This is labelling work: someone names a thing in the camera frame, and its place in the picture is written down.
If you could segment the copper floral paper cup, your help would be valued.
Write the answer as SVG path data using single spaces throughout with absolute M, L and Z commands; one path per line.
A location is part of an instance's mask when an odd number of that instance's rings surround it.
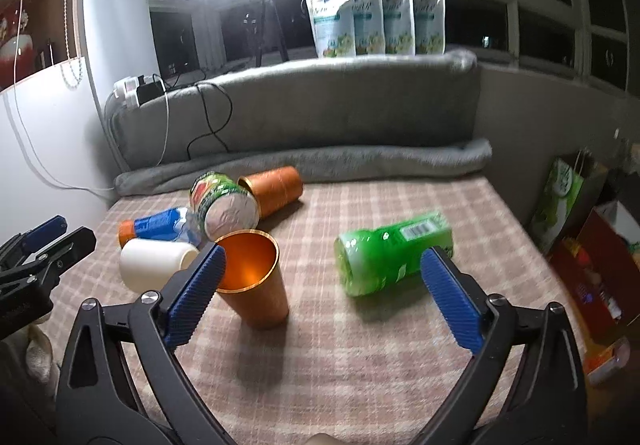
M 245 229 L 222 236 L 216 243 L 226 254 L 218 295 L 253 329 L 283 324 L 290 308 L 276 239 L 265 231 Z

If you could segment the white plastic cup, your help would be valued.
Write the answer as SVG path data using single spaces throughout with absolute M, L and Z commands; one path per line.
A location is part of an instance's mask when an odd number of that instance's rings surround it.
M 176 272 L 187 269 L 199 253 L 191 243 L 131 239 L 120 251 L 120 277 L 136 293 L 160 291 Z

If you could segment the red cardboard box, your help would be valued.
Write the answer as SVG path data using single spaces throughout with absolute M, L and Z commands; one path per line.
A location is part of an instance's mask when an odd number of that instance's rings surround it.
M 602 343 L 639 317 L 639 221 L 620 201 L 592 209 L 549 262 L 573 299 L 584 332 Z

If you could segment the pink plaid seat cover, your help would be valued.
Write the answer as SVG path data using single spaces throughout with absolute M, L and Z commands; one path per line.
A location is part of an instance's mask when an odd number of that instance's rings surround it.
M 419 276 L 374 295 L 344 292 L 338 235 L 438 211 L 454 263 L 485 291 L 541 309 L 570 297 L 524 228 L 481 175 L 308 184 L 262 229 L 276 239 L 290 313 L 271 330 L 210 302 L 178 359 L 240 444 L 300 444 L 326 433 L 353 444 L 407 444 L 470 359 Z

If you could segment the white power strip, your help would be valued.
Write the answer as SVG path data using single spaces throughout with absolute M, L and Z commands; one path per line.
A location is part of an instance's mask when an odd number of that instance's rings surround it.
M 114 83 L 113 93 L 119 104 L 139 108 L 165 94 L 163 81 L 156 75 L 127 76 Z

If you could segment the grapefruit label green bottle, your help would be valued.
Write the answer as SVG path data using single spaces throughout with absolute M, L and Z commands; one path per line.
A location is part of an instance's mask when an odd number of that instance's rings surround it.
M 190 189 L 190 207 L 198 229 L 210 241 L 254 229 L 259 222 L 257 201 L 226 174 L 198 176 Z

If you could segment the green paper shopping bag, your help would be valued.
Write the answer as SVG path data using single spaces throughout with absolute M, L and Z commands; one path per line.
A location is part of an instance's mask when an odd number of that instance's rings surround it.
M 596 205 L 608 168 L 589 149 L 556 157 L 538 199 L 528 232 L 542 254 L 555 241 L 579 228 Z

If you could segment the green tea bottle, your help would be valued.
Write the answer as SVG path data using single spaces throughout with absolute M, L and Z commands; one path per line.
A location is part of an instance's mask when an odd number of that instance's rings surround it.
M 452 228 L 439 211 L 380 228 L 347 231 L 334 241 L 340 283 L 352 298 L 381 291 L 420 272 L 422 254 L 431 247 L 454 255 Z

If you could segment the grey fleece blanket roll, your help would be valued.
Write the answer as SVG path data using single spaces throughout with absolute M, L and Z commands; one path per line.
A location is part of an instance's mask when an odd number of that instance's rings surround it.
M 483 171 L 491 161 L 486 138 L 446 147 L 336 146 L 277 152 L 217 153 L 119 174 L 119 196 L 152 196 L 190 188 L 213 171 L 238 179 L 292 166 L 305 184 L 386 178 L 457 178 Z

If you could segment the grey sofa backrest cushion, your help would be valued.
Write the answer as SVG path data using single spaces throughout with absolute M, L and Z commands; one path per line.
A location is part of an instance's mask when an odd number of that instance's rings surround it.
M 125 168 L 217 153 L 466 142 L 480 100 L 468 50 L 307 59 L 219 75 L 104 119 Z

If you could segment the black tripod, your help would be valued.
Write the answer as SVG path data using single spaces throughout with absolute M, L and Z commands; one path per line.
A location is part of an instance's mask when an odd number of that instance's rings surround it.
M 268 40 L 271 38 L 280 54 L 282 62 L 290 60 L 285 35 L 279 17 L 276 0 L 259 0 L 257 15 L 248 12 L 243 20 L 248 45 L 255 58 L 255 67 L 262 66 Z

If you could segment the refill pouch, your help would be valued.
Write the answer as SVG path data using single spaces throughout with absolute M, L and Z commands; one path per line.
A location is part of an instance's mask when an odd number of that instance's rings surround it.
M 413 0 L 414 35 L 418 55 L 445 53 L 445 0 Z
M 354 0 L 305 0 L 319 58 L 355 57 Z
M 385 53 L 382 0 L 354 0 L 356 55 L 382 55 Z
M 383 0 L 385 53 L 414 55 L 416 53 L 416 27 L 413 0 Z

